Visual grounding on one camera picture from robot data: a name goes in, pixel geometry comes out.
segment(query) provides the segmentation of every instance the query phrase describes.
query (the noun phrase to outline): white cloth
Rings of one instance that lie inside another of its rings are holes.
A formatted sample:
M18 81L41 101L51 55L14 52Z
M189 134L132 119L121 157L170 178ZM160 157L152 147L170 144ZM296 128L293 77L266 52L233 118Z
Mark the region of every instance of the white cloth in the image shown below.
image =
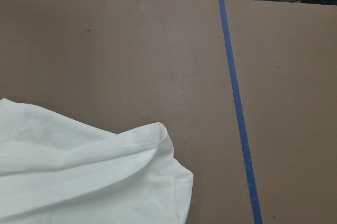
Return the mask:
M0 223L183 224L192 184L160 123L113 134L0 100Z

